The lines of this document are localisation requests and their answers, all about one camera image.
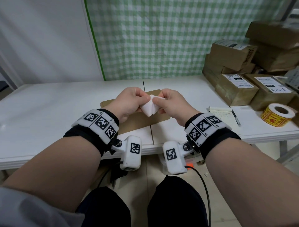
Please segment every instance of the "notebook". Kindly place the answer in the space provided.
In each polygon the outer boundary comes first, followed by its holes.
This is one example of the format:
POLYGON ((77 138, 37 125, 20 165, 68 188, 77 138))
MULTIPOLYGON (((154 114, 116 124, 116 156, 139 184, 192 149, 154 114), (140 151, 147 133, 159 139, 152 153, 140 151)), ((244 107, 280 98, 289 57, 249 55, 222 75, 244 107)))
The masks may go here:
POLYGON ((240 127, 235 119, 235 116, 232 113, 232 108, 221 108, 221 107, 209 107, 209 112, 214 114, 225 124, 229 125, 232 128, 232 131, 240 135, 240 127))

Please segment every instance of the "yellow label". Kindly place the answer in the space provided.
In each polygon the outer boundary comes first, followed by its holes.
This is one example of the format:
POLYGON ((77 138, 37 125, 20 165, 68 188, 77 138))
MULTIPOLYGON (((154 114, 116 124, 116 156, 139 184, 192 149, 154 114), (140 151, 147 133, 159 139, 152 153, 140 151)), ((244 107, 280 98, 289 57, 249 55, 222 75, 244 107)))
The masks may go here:
POLYGON ((269 107, 267 107, 264 112, 261 115, 261 118, 263 119, 264 122, 268 123, 269 125, 275 126, 275 127, 282 127, 284 126, 287 122, 292 120, 291 118, 286 118, 279 116, 275 113, 273 113, 269 107))

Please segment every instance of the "green and white gingham fabric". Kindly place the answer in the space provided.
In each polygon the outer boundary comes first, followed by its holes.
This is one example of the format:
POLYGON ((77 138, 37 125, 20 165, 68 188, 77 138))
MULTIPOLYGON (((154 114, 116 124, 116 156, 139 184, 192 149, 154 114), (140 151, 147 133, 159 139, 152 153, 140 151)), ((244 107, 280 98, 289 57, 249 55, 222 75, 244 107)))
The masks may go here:
POLYGON ((281 0, 85 0, 106 80, 201 74, 213 42, 247 42, 281 0))

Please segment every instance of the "person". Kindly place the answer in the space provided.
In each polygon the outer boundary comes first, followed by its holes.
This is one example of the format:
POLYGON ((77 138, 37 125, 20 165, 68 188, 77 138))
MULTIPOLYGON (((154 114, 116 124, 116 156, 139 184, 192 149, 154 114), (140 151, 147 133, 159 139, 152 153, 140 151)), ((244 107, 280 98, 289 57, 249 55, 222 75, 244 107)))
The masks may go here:
MULTIPOLYGON (((152 101, 162 108, 160 113, 183 127, 200 114, 177 91, 163 89, 159 96, 165 99, 152 101)), ((126 88, 105 110, 122 123, 149 100, 140 88, 126 88)), ((0 226, 131 225, 128 208, 107 187, 93 190, 81 202, 102 151, 84 136, 66 135, 3 183, 0 226)), ((205 153, 209 173, 242 226, 299 226, 299 178, 294 173, 234 136, 210 147, 205 153)), ((149 203, 148 223, 207 226, 207 215, 194 188, 166 176, 149 203)))

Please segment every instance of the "roll of labels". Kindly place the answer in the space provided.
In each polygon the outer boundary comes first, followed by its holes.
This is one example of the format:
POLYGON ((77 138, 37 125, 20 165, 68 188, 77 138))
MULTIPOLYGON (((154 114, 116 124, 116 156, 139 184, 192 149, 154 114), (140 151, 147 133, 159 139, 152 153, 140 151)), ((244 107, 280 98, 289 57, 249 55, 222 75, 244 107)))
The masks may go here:
POLYGON ((261 118, 264 122, 275 127, 282 127, 295 116, 295 112, 288 106, 272 103, 264 110, 261 118))

